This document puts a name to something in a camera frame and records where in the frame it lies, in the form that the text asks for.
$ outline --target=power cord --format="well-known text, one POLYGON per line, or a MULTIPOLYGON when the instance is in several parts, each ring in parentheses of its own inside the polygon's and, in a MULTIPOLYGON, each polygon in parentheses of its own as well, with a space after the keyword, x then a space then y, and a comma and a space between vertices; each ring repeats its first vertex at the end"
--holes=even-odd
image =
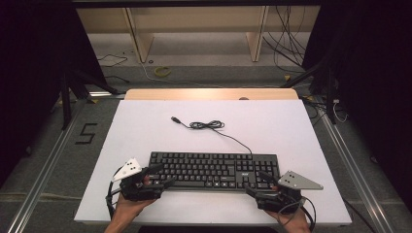
POLYGON ((213 131, 217 132, 218 134, 225 136, 229 139, 232 139, 234 141, 236 141, 237 143, 239 143, 240 145, 242 145, 243 147, 245 147, 246 149, 249 150, 250 154, 252 154, 251 149, 249 149, 248 147, 246 147, 244 144, 242 144, 241 142, 239 142, 237 139, 230 137, 228 135, 225 135, 219 131, 217 131, 216 129, 219 128, 223 128, 224 127, 224 123, 219 121, 219 120, 212 120, 209 123, 202 123, 202 122, 192 122, 189 126, 183 124, 179 119, 175 118, 174 116, 171 117, 171 119, 173 121, 175 121, 176 123, 182 124, 184 127, 186 128, 190 128, 190 129, 212 129, 213 131))

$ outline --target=keyboard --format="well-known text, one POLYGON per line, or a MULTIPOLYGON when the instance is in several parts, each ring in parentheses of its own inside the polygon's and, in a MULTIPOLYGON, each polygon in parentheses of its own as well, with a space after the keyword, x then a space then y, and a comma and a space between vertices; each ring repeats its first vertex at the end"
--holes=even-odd
POLYGON ((152 152, 149 166, 159 163, 164 167, 150 175, 151 183, 175 178, 169 189, 177 190, 244 192, 247 185, 264 191, 273 183, 261 179, 258 171, 280 177, 276 154, 152 152))

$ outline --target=white tabletop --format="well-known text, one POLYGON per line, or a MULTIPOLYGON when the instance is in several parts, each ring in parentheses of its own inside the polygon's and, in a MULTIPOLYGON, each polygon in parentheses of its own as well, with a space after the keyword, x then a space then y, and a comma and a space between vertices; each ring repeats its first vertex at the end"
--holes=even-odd
MULTIPOLYGON (((105 202, 108 186, 117 169, 131 157, 147 166, 152 151, 249 152, 212 130, 186 129, 170 117, 177 117, 186 125, 215 119, 224 122, 221 132, 242 142, 253 153, 277 154, 281 175, 292 170, 324 186, 324 190, 302 190, 302 195, 315 204, 317 224, 351 223, 300 100, 121 101, 76 221, 110 221, 105 202)), ((308 203, 305 207, 313 215, 308 203)), ((135 221, 156 225, 250 226, 276 222, 259 210, 255 199, 247 194, 199 191, 165 191, 135 221)))

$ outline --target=human hand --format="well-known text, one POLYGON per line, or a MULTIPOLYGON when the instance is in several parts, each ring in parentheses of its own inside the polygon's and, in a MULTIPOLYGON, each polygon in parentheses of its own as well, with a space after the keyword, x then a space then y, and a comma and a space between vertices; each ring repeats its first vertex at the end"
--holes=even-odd
MULTIPOLYGON (((149 184, 149 177, 143 179, 143 184, 149 184)), ((116 204, 115 214, 113 215, 112 221, 106 228, 106 233, 121 232, 123 231, 134 218, 139 216, 139 214, 145 209, 145 207, 151 205, 155 200, 146 201, 129 201, 124 199, 123 195, 119 194, 118 203, 116 204)))
MULTIPOLYGON (((274 186, 272 189, 276 191, 278 190, 278 187, 274 186)), ((265 212, 278 220, 279 224, 290 233, 310 232, 308 222, 306 221, 306 215, 300 208, 298 208, 294 214, 290 215, 282 215, 271 211, 265 212)))

